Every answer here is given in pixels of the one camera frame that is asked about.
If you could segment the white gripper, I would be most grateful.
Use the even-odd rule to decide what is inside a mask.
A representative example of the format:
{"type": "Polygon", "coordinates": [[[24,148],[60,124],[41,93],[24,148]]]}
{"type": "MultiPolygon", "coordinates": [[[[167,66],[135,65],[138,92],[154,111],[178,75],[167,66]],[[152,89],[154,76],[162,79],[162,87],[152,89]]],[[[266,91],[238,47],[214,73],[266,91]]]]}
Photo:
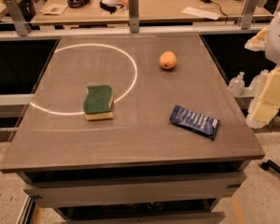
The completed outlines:
{"type": "MultiPolygon", "coordinates": [[[[280,11],[272,19],[270,26],[261,29],[245,43],[252,51],[264,51],[266,58],[280,63],[280,11]]],[[[245,123],[253,129],[269,124],[280,110],[280,64],[268,74],[261,74],[259,88],[248,108],[245,123]]]]}

